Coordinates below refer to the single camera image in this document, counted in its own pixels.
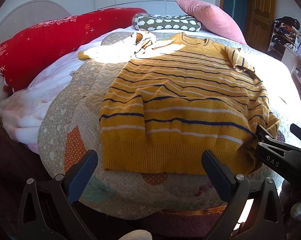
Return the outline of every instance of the wooden door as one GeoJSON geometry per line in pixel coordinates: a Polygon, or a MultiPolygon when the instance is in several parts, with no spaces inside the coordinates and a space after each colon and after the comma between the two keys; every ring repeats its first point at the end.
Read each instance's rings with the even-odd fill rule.
{"type": "Polygon", "coordinates": [[[248,0],[244,37],[252,48],[267,52],[275,10],[276,0],[248,0]]]}

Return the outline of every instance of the pillow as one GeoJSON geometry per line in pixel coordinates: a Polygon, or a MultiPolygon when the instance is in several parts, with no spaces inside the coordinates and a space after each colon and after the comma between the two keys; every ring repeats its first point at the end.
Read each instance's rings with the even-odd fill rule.
{"type": "Polygon", "coordinates": [[[138,31],[154,31],[161,29],[184,30],[198,32],[201,23],[195,17],[188,15],[179,16],[154,16],[151,14],[137,13],[132,19],[133,27],[138,31]]]}
{"type": "Polygon", "coordinates": [[[198,0],[176,0],[176,2],[186,14],[196,17],[209,31],[247,45],[237,23],[218,6],[198,0]]]}
{"type": "Polygon", "coordinates": [[[107,32],[128,27],[141,12],[146,11],[109,8],[31,26],[0,45],[0,73],[14,91],[26,88],[63,55],[107,32]]]}

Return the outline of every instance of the yellow striped sweater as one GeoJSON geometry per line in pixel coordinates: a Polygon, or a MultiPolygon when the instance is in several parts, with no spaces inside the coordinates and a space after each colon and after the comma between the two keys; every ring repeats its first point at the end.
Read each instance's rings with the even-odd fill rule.
{"type": "Polygon", "coordinates": [[[238,49],[178,33],[136,54],[100,110],[105,170],[205,174],[212,150],[234,173],[260,168],[256,127],[277,135],[267,92],[238,49]]]}

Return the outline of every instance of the headboard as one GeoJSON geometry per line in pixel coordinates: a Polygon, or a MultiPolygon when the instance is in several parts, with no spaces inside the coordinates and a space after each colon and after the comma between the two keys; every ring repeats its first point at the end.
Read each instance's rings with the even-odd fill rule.
{"type": "Polygon", "coordinates": [[[68,16],[70,13],[65,8],[49,0],[24,3],[11,11],[0,23],[0,44],[29,26],[68,16]]]}

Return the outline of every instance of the screw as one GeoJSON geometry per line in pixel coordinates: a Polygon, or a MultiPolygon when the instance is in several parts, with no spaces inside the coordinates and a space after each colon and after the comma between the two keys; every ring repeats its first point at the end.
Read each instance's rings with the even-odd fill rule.
{"type": "Polygon", "coordinates": [[[30,178],[30,179],[27,180],[26,183],[27,183],[28,185],[30,185],[30,184],[32,184],[33,182],[34,182],[34,179],[30,178]]]}
{"type": "Polygon", "coordinates": [[[55,180],[60,181],[60,180],[62,180],[63,178],[64,178],[64,175],[63,175],[63,174],[58,174],[58,175],[56,175],[55,180]]]}
{"type": "Polygon", "coordinates": [[[267,177],[267,178],[266,178],[266,181],[267,181],[269,184],[273,184],[273,183],[274,183],[274,181],[273,181],[273,179],[272,179],[271,177],[267,177]]]}
{"type": "Polygon", "coordinates": [[[244,180],[245,179],[245,176],[243,175],[243,174],[237,174],[236,175],[236,179],[238,179],[238,180],[244,180]]]}

